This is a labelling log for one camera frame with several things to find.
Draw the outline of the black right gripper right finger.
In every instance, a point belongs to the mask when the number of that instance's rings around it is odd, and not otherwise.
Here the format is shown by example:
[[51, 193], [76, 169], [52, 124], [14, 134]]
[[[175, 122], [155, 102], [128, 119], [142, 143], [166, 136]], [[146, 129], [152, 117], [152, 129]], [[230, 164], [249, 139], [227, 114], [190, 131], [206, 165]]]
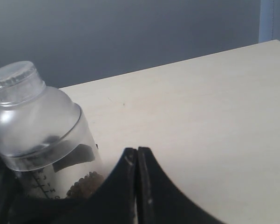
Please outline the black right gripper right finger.
[[152, 150], [137, 150], [139, 224], [221, 224], [184, 195], [165, 174]]

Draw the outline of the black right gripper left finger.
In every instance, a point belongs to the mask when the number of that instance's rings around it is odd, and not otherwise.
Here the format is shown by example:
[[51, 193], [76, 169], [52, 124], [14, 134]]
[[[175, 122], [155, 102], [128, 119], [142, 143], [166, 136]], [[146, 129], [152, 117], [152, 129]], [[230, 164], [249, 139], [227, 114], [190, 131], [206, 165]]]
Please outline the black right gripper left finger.
[[126, 148], [106, 180], [92, 172], [66, 189], [64, 199], [17, 196], [12, 224], [131, 224], [137, 151]]

